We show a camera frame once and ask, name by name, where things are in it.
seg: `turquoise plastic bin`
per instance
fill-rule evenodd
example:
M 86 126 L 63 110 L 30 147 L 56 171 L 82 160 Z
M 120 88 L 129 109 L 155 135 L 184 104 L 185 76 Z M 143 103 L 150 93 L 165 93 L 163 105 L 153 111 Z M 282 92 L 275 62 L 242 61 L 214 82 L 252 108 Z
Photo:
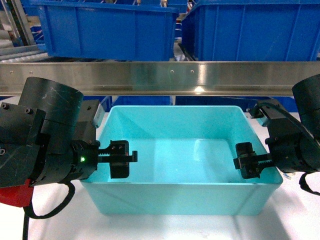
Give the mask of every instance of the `turquoise plastic bin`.
M 100 137 L 128 140 L 138 162 L 110 179 L 108 163 L 82 181 L 103 214 L 257 215 L 283 179 L 276 168 L 243 179 L 235 145 L 265 154 L 237 106 L 115 106 Z

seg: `wire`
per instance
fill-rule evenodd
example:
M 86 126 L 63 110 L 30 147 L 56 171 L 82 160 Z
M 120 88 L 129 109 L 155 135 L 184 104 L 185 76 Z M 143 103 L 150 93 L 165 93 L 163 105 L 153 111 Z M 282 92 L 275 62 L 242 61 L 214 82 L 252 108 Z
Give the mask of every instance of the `wire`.
M 261 102 L 261 103 L 257 103 L 258 108 L 262 108 L 262 107 L 269 107 L 271 109 L 276 110 L 278 113 L 281 113 L 283 116 L 285 116 L 296 128 L 298 128 L 303 135 L 305 135 L 309 140 L 316 142 L 317 145 L 319 146 L 318 141 L 315 141 L 315 137 L 312 135 L 311 132 L 309 132 L 309 130 L 301 123 L 299 122 L 297 119 L 295 119 L 289 112 L 287 112 L 286 110 L 283 110 L 282 108 L 280 108 L 277 105 L 274 105 L 270 102 Z
M 32 199 L 30 200 L 30 205 L 23 207 L 24 213 L 32 219 L 48 219 L 53 217 L 54 215 L 57 215 L 58 213 L 61 212 L 71 201 L 73 196 L 75 195 L 76 188 L 75 186 L 69 181 L 69 182 L 64 182 L 65 185 L 68 186 L 69 191 L 62 203 L 60 203 L 59 206 L 57 206 L 55 209 L 53 209 L 51 212 L 49 212 L 46 215 L 38 216 L 35 214 L 34 207 L 32 204 Z
M 24 214 L 22 240 L 28 240 L 29 220 L 30 218 Z

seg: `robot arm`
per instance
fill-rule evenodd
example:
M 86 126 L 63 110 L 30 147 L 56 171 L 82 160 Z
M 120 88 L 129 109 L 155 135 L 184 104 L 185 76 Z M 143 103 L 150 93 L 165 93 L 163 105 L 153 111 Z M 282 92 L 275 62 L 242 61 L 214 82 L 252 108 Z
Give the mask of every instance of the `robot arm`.
M 270 154 L 256 155 L 250 142 L 238 143 L 234 166 L 244 179 L 259 178 L 264 168 L 274 166 L 284 173 L 304 172 L 301 188 L 320 195 L 305 179 L 320 171 L 320 74 L 297 83 L 292 92 L 301 122 L 275 99 L 258 101 L 249 113 L 267 127 L 270 137 L 265 143 Z
M 0 202 L 24 207 L 31 218 L 49 218 L 60 212 L 75 193 L 72 180 L 87 179 L 98 163 L 109 163 L 111 178 L 127 178 L 127 141 L 111 141 L 99 149 L 96 128 L 104 110 L 97 100 L 55 81 L 29 77 L 18 105 L 0 108 Z M 63 203 L 45 216 L 32 209 L 34 186 L 59 183 L 69 187 Z

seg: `black cylindrical motor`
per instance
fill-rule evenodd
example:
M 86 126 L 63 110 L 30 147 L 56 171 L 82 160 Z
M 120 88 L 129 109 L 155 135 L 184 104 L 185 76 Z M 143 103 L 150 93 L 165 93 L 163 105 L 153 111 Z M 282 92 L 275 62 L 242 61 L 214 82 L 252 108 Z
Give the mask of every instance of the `black cylindrical motor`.
M 84 95 L 69 86 L 29 77 L 19 105 L 45 111 L 38 144 L 42 146 L 30 178 L 33 185 L 57 183 L 71 170 L 71 140 Z
M 320 74 L 298 82 L 292 92 L 301 122 L 315 138 L 320 138 Z

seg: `black cable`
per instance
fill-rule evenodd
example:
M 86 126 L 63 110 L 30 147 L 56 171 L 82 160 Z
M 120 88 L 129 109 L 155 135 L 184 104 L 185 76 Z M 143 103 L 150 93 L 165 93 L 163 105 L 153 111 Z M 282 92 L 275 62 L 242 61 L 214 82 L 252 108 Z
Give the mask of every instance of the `black cable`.
M 273 110 L 276 110 L 278 113 L 281 113 L 283 116 L 285 116 L 296 128 L 298 128 L 303 135 L 305 135 L 305 137 L 307 137 L 309 140 L 312 140 L 313 142 L 315 142 L 315 137 L 311 134 L 311 132 L 309 132 L 309 130 L 301 123 L 299 122 L 297 119 L 295 119 L 289 112 L 287 112 L 286 110 L 283 110 L 282 108 L 280 108 L 277 105 L 274 105 L 270 102 L 260 102 L 257 103 L 258 108 L 262 108 L 262 107 L 269 107 Z
M 309 185 L 307 184 L 306 176 L 308 174 L 312 174 L 312 173 L 313 172 L 305 172 L 304 174 L 302 174 L 302 176 L 301 176 L 301 178 L 299 180 L 300 188 L 302 190 L 305 190 L 306 192 L 308 192 L 310 194 L 314 194 L 314 195 L 320 196 L 320 192 L 312 191 L 311 188 L 309 187 Z
M 51 218 L 54 215 L 57 215 L 58 213 L 60 213 L 61 210 L 63 210 L 68 205 L 68 203 L 70 203 L 71 199 L 73 198 L 73 196 L 75 195 L 75 192 L 76 192 L 75 186 L 70 181 L 65 182 L 64 184 L 68 186 L 69 192 L 68 192 L 67 196 L 65 197 L 65 199 L 62 201 L 62 203 L 60 203 L 60 205 L 57 206 L 55 209 L 53 209 L 51 212 L 49 212 L 46 215 L 42 215 L 42 216 L 36 215 L 35 211 L 34 211 L 33 204 L 32 204 L 32 199 L 31 199 L 30 205 L 25 206 L 23 208 L 24 213 L 32 219 L 48 219 L 48 218 Z
M 28 240 L 29 219 L 30 218 L 26 214 L 24 214 L 22 240 Z

